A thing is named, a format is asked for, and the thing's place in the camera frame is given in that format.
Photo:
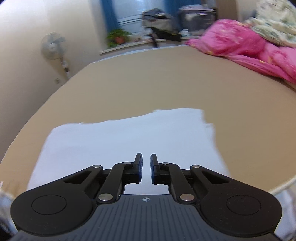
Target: folded white cloth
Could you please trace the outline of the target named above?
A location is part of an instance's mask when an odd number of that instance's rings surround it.
[[[168,193],[166,185],[151,183],[153,153],[159,162],[175,163],[182,169],[198,164],[229,176],[215,147],[214,133],[203,111],[189,108],[95,124],[65,124],[47,137],[28,190],[92,165],[108,169],[119,162],[133,162],[138,152],[143,154],[142,182],[127,185],[125,194]]]

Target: curtain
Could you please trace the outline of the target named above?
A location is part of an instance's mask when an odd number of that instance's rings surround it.
[[[177,17],[177,12],[184,5],[201,4],[201,0],[164,0],[167,13]]]
[[[105,15],[105,23],[106,23],[107,31],[110,32],[114,29],[120,28],[114,13],[112,0],[101,0],[101,3],[102,3],[102,9]]]

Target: terracotta pot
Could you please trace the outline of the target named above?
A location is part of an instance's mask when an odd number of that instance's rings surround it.
[[[115,38],[115,42],[116,42],[117,44],[124,44],[124,43],[125,43],[125,39],[124,39],[123,36],[116,37],[116,38]]]

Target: pink blanket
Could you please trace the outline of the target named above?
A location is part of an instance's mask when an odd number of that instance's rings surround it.
[[[185,44],[296,84],[296,48],[277,47],[240,22],[218,20],[201,39]]]

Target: plastic storage bin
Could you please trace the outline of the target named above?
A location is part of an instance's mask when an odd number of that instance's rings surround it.
[[[179,9],[179,18],[183,29],[192,36],[199,36],[216,20],[216,11],[202,5],[187,5]]]

